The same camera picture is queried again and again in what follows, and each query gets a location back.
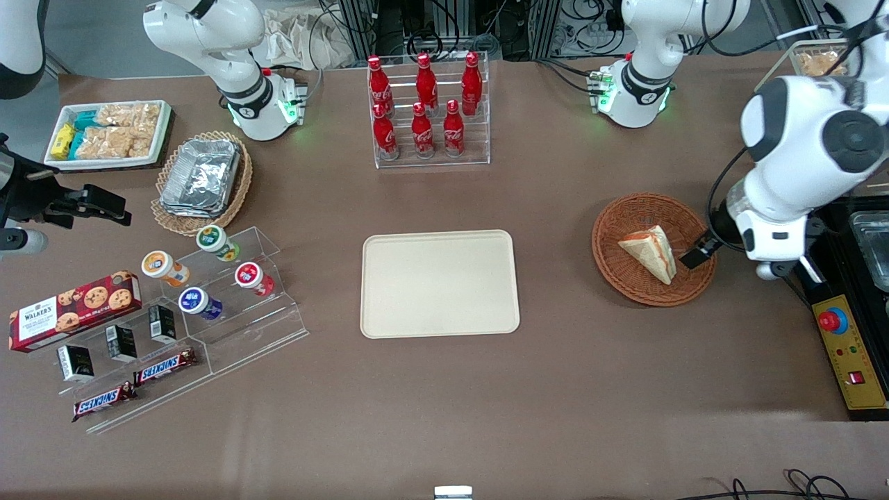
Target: small black box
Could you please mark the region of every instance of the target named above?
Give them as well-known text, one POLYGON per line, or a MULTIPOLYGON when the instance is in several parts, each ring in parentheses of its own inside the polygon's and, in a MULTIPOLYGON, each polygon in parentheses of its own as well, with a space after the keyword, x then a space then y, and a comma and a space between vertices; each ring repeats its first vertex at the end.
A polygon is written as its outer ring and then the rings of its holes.
POLYGON ((63 345, 56 350, 61 377, 65 382, 85 382, 95 375, 92 371, 90 350, 75 345, 63 345))
POLYGON ((118 361, 133 361, 136 355, 136 339, 132 337, 132 330, 111 325, 105 328, 105 341, 108 344, 108 355, 118 361))
POLYGON ((151 324, 151 340, 176 342, 176 318, 171 310, 162 305, 151 306, 148 309, 148 322, 151 324))

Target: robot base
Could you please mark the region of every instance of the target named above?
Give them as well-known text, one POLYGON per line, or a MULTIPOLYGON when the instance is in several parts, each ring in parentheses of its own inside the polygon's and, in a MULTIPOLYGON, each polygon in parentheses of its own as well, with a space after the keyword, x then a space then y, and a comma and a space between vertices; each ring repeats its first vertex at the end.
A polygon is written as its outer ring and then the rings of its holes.
POLYGON ((660 97, 652 93, 654 99, 650 104, 639 104, 621 81, 621 73, 627 64, 626 60, 618 60, 611 66, 603 66, 600 69, 603 80, 587 77, 587 88, 591 92, 589 103, 594 113, 608 116, 617 125, 640 128, 653 122, 666 107, 669 88, 660 97))
POLYGON ((271 141, 288 128, 302 125, 306 115, 305 85, 296 85, 290 78, 279 75, 268 77, 272 84, 272 98, 255 118, 244 118, 229 106, 235 125, 254 141, 271 141))

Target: blue lid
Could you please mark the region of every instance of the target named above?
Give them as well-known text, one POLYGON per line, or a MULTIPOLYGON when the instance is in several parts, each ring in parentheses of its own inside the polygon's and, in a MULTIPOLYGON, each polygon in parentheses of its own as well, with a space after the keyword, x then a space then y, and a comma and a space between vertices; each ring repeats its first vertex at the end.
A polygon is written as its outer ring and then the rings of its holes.
POLYGON ((197 286, 187 288, 182 295, 179 296, 179 307, 183 312, 199 312, 207 307, 210 299, 207 293, 197 286))

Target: red button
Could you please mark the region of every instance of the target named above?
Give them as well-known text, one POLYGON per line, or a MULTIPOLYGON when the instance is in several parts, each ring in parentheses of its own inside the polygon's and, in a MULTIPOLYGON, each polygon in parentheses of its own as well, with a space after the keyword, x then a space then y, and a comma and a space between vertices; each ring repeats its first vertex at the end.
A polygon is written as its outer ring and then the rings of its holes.
POLYGON ((829 332, 836 332, 840 328, 839 316, 832 310, 825 310, 818 315, 818 325, 829 332))

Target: bottle cap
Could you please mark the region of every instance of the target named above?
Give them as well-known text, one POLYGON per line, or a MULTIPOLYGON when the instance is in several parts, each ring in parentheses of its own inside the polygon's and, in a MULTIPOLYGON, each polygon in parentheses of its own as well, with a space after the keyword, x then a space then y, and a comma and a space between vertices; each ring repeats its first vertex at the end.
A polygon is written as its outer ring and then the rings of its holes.
POLYGON ((179 296, 179 308, 187 314, 201 312, 207 308, 208 303, 210 303, 210 296, 197 286, 186 288, 179 296))
POLYGON ((195 236, 197 246, 207 252, 218 252, 225 246, 225 230, 216 224, 204 226, 195 236))
POLYGON ((253 288, 258 285, 265 277, 262 268, 253 262, 244 262, 237 266, 235 271, 235 281, 242 288, 253 288))
POLYGON ((161 278, 172 270, 172 257, 163 250, 148 252, 142 259, 142 272, 149 278, 161 278))

